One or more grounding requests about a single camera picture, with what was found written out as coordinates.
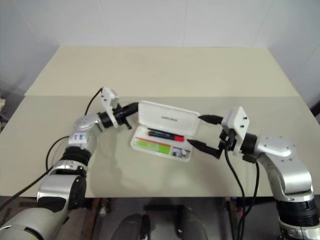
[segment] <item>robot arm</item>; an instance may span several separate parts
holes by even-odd
[[[74,123],[62,158],[52,167],[38,190],[37,208],[26,209],[1,226],[1,240],[50,240],[68,220],[70,211],[82,205],[87,166],[100,134],[109,127],[122,124],[130,129],[126,117],[138,111],[137,102],[121,107],[118,99],[111,89],[102,89],[101,102],[105,112],[86,115]]]
[[[295,145],[281,136],[256,136],[247,133],[249,119],[242,107],[233,108],[226,117],[203,115],[211,124],[221,124],[218,149],[197,140],[188,140],[194,147],[216,158],[228,145],[234,155],[260,162],[266,170],[279,212],[282,239],[320,240],[320,221],[314,200],[311,175],[299,160]]]

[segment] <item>open case lid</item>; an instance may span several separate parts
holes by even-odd
[[[138,109],[139,123],[150,129],[182,136],[194,136],[198,130],[200,114],[196,111],[151,101],[140,101]]]

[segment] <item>beige tabletop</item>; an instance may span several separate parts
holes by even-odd
[[[27,96],[299,96],[266,48],[60,47]]]
[[[320,127],[300,97],[143,97],[121,98],[122,104],[149,100],[201,114],[223,116],[233,106],[243,106],[253,134],[285,136],[297,147],[300,160],[311,172],[315,193],[320,194]],[[50,145],[72,132],[90,97],[27,96],[0,135],[1,194],[13,195],[45,171]],[[91,113],[102,111],[94,101]],[[89,162],[87,197],[221,197],[240,196],[239,187],[225,158],[192,151],[188,163],[131,149],[129,142],[138,125],[137,114],[125,126],[107,129],[100,137]],[[220,126],[202,122],[195,139],[212,147],[219,143]],[[58,161],[66,141],[55,148],[50,164]],[[255,167],[230,155],[246,195],[254,190]],[[23,196],[34,197],[39,184]],[[271,196],[269,182],[261,167],[259,196]]]

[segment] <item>white wall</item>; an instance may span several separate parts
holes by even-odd
[[[0,0],[2,97],[14,108],[59,45],[267,46],[312,106],[319,13],[319,0]]]

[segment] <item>red marker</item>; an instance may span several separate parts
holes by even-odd
[[[152,136],[152,137],[162,138],[162,139],[170,139],[170,140],[174,140],[177,142],[184,142],[185,141],[185,137],[183,137],[183,136],[175,135],[175,134],[164,132],[164,131],[152,130],[152,131],[148,132],[148,135]]]

